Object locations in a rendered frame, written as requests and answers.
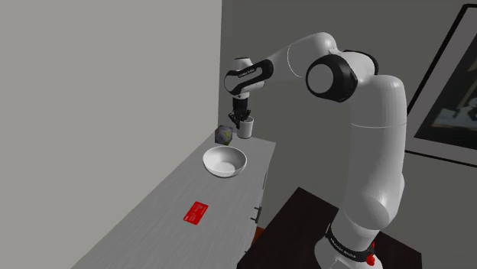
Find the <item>red card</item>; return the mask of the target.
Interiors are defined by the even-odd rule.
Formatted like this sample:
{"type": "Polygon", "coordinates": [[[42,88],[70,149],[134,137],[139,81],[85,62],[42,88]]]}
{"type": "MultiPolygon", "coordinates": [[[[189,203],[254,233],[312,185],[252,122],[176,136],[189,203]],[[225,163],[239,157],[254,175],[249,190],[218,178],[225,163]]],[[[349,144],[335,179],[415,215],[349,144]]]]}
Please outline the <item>red card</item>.
{"type": "Polygon", "coordinates": [[[196,201],[188,210],[187,214],[183,217],[183,221],[189,222],[193,225],[198,225],[201,218],[208,209],[208,205],[196,201]]]}

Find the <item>grey chest of drawers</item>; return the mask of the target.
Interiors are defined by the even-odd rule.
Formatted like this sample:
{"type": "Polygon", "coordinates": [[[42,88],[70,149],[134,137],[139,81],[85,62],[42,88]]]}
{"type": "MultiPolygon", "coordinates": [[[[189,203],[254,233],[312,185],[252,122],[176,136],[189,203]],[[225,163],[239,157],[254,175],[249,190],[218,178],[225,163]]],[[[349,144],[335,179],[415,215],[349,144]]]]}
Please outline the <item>grey chest of drawers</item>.
{"type": "Polygon", "coordinates": [[[71,269],[236,269],[257,227],[275,144],[234,137],[248,162],[219,178],[203,166],[210,135],[71,269]],[[183,221],[196,202],[208,205],[198,225],[183,221]]]}

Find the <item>white cup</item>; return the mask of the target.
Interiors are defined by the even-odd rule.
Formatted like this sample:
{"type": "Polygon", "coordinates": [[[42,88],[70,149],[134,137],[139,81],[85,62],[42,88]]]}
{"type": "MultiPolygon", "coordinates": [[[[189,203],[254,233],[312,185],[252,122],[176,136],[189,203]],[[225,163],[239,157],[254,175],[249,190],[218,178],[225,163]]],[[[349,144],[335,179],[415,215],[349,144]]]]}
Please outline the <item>white cup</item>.
{"type": "Polygon", "coordinates": [[[239,128],[237,129],[237,135],[239,138],[248,139],[252,136],[254,119],[248,116],[246,120],[239,122],[239,128]]]}

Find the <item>white bowl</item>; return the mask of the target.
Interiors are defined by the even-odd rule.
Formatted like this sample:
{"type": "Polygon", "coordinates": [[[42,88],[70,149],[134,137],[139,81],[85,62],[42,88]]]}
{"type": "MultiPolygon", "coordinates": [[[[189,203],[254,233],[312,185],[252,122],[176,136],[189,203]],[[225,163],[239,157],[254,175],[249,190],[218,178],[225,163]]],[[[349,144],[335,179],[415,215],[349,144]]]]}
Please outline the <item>white bowl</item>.
{"type": "Polygon", "coordinates": [[[203,165],[216,177],[229,178],[241,173],[246,167],[246,155],[235,147],[216,146],[203,154],[203,165]]]}

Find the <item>grey patterned cube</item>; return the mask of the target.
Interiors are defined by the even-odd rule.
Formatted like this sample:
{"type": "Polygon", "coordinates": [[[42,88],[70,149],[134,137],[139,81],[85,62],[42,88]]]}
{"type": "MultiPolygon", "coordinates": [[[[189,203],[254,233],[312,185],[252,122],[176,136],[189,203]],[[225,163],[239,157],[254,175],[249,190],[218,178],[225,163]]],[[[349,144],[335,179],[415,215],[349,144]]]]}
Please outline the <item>grey patterned cube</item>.
{"type": "Polygon", "coordinates": [[[228,146],[233,139],[233,128],[220,125],[214,132],[214,141],[216,144],[228,146]]]}

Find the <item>black framed wall picture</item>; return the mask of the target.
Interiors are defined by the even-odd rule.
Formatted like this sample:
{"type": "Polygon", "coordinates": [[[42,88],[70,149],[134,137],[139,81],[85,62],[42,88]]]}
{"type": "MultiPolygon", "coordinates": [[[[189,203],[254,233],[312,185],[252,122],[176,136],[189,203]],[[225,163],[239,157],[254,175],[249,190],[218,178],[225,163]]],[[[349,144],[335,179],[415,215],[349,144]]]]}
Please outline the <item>black framed wall picture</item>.
{"type": "Polygon", "coordinates": [[[406,152],[477,167],[477,3],[460,8],[410,101],[406,152]]]}

